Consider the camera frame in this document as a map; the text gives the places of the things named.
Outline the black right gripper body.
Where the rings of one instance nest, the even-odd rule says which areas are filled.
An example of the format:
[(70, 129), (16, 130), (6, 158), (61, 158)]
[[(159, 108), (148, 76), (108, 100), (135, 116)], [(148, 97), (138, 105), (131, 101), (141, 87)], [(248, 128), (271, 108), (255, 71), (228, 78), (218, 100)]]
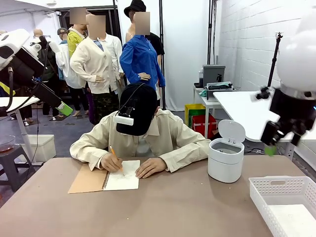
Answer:
[(270, 111), (279, 115), (276, 125), (281, 129), (312, 129), (314, 125), (314, 99), (289, 96), (277, 88)]

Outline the person's left hand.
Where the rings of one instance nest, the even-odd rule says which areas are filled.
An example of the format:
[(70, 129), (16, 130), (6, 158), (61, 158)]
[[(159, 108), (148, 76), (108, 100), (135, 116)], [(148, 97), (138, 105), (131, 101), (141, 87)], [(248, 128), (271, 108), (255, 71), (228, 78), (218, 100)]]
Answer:
[(135, 175), (138, 179), (148, 178), (157, 172), (162, 172), (166, 168), (167, 165), (163, 159), (149, 158), (139, 166), (139, 168), (135, 171)]

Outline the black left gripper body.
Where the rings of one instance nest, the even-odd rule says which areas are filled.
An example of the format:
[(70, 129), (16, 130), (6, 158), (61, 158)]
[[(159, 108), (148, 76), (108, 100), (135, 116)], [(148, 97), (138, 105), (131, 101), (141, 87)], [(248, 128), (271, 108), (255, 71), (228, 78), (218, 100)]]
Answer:
[(18, 85), (35, 85), (35, 78), (42, 76), (44, 65), (22, 47), (10, 61), (13, 69), (14, 83)]

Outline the person's right hand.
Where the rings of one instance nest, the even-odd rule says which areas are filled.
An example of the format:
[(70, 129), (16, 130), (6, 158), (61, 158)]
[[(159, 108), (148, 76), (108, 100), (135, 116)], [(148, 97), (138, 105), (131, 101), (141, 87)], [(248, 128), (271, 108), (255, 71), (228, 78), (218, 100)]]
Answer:
[(107, 153), (101, 158), (100, 166), (109, 172), (117, 172), (122, 170), (122, 159), (117, 158), (114, 154)]

